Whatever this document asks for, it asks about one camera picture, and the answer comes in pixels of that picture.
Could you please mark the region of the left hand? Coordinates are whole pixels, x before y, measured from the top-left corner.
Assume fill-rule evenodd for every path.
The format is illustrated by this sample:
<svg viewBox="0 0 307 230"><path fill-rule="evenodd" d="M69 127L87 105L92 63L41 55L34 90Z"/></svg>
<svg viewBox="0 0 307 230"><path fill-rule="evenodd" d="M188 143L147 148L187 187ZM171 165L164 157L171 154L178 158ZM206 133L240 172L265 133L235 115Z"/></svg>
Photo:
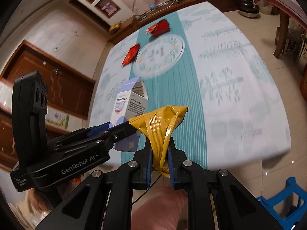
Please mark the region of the left hand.
<svg viewBox="0 0 307 230"><path fill-rule="evenodd" d="M31 213L42 213L53 209L50 202L34 188L27 190L25 201Z"/></svg>

